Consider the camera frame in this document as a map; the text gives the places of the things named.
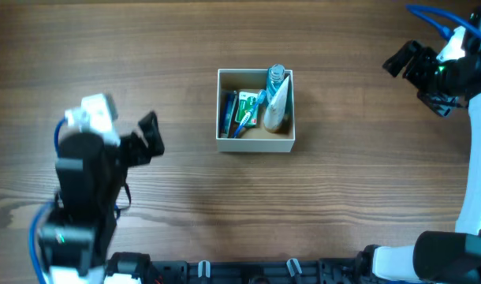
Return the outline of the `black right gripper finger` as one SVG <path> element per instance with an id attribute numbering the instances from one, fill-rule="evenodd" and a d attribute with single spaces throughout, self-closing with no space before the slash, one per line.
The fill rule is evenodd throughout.
<path id="1" fill-rule="evenodd" d="M 402 73 L 403 78 L 418 78 L 424 75 L 424 45 L 409 40 L 401 49 L 388 58 L 382 68 L 392 77 Z"/>
<path id="2" fill-rule="evenodd" d="M 440 93 L 418 92 L 417 98 L 432 112 L 442 118 L 447 117 L 453 110 L 461 108 L 457 97 L 441 95 Z"/>

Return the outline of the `Colgate toothpaste tube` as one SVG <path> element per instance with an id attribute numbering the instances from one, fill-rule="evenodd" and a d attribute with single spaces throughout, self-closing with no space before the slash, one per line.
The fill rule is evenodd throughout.
<path id="1" fill-rule="evenodd" d="M 225 92 L 223 92 L 223 94 L 224 94 L 225 97 L 226 97 L 226 100 L 227 100 L 227 93 L 228 93 L 228 92 L 232 92 L 232 91 L 225 91 Z M 220 131 L 219 137 L 220 137 L 220 138 L 228 138 L 228 137 L 229 137 L 229 136 L 228 136 L 228 137 L 222 137 L 222 125 L 223 125 L 223 118 L 224 118 L 224 113 L 225 113 L 225 107 L 226 107 L 226 101 L 225 101 L 225 103 L 224 103 L 223 111 L 221 112 L 221 117 L 220 117 L 220 124 L 219 124 L 219 131 Z M 232 120 L 233 120 L 233 115 L 234 115 L 234 109 L 235 109 L 235 107 L 233 108 L 233 112 L 232 112 Z"/>

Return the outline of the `blue disposable razor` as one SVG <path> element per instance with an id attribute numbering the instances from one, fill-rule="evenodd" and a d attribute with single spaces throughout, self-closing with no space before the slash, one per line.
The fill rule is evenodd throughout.
<path id="1" fill-rule="evenodd" d="M 236 99 L 237 99 L 236 91 L 227 93 L 226 107 L 225 107 L 225 113 L 224 113 L 223 125 L 222 125 L 222 137 L 228 137 L 229 135 L 229 127 L 231 124 L 232 112 L 233 112 L 233 108 L 235 107 Z"/>

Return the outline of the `blue white toothbrush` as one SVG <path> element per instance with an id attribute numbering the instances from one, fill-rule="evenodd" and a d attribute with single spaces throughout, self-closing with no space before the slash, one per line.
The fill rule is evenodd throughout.
<path id="1" fill-rule="evenodd" d="M 263 101 L 265 100 L 266 96 L 267 96 L 267 92 L 265 90 L 259 90 L 258 91 L 259 93 L 259 98 L 258 98 L 258 101 L 256 103 L 256 106 L 259 107 L 260 104 L 263 103 Z M 248 119 L 250 118 L 250 116 L 252 115 L 252 111 L 254 110 L 255 108 L 252 108 L 245 116 L 244 118 L 242 119 L 241 123 L 238 124 L 237 126 L 237 129 L 234 131 L 233 133 L 233 138 L 237 138 L 241 132 L 241 130 L 243 128 L 245 128 L 245 124 L 246 122 L 248 121 Z"/>

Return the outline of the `teal mouthwash bottle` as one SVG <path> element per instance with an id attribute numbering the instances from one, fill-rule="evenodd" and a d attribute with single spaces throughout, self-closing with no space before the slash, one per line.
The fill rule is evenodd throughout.
<path id="1" fill-rule="evenodd" d="M 289 77 L 289 76 L 286 75 L 285 67 L 283 65 L 281 64 L 273 65 L 267 71 L 267 86 L 269 84 L 273 84 L 274 88 L 277 89 L 286 77 Z"/>

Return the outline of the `white cream tube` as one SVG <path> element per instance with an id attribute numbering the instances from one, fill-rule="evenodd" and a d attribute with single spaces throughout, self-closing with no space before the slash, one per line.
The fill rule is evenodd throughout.
<path id="1" fill-rule="evenodd" d="M 263 124 L 267 131 L 277 132 L 285 116 L 290 77 L 286 77 L 275 89 L 273 84 L 267 86 L 267 107 L 263 115 Z"/>

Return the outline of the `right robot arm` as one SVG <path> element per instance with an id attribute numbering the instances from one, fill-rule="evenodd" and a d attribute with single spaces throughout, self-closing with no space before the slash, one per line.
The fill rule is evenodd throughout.
<path id="1" fill-rule="evenodd" d="M 464 97 L 471 122 L 472 144 L 464 202 L 452 232 L 425 231 L 414 245 L 379 246 L 371 272 L 388 281 L 481 283 L 481 49 L 439 62 L 437 54 L 408 41 L 383 68 L 413 84 L 418 98 L 445 116 Z"/>

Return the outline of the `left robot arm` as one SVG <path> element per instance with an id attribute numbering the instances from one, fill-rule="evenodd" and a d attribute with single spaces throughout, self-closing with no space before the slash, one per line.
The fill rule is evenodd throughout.
<path id="1" fill-rule="evenodd" d="M 148 164 L 165 151 L 158 119 L 151 111 L 141 132 L 108 144 L 98 133 L 74 132 L 58 141 L 55 169 L 59 190 L 34 219 L 29 233 L 32 262 L 41 283 L 102 283 L 107 250 L 128 191 L 128 170 Z"/>

